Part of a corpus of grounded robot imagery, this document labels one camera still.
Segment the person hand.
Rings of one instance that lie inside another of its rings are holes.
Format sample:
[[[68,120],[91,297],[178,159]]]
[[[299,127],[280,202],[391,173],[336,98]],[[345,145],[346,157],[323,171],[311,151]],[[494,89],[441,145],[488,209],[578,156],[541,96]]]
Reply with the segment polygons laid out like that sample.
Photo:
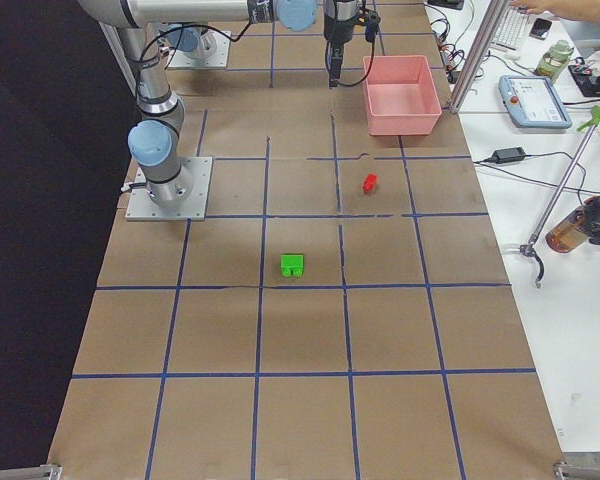
[[[510,0],[509,5],[528,14],[541,14],[545,11],[551,11],[554,5],[553,0]]]

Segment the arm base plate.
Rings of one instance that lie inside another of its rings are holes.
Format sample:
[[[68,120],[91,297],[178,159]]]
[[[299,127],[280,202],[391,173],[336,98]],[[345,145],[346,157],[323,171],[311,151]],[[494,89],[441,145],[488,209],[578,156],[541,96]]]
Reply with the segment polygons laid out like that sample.
[[[168,69],[170,70],[210,70],[225,69],[228,64],[230,44],[223,34],[207,30],[197,38],[196,48],[186,51],[191,42],[183,41],[178,50],[172,51],[169,57]]]
[[[169,183],[149,182],[140,167],[125,218],[129,221],[204,221],[212,178],[212,157],[180,157],[179,175]]]

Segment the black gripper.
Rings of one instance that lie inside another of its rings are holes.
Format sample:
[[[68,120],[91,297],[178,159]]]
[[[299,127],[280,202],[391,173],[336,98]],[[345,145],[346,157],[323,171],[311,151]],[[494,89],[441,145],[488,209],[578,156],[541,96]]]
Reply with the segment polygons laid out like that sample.
[[[349,42],[353,37],[356,1],[325,0],[323,12],[323,36],[330,43],[325,45],[325,69],[332,80],[339,80],[342,67],[341,45]]]

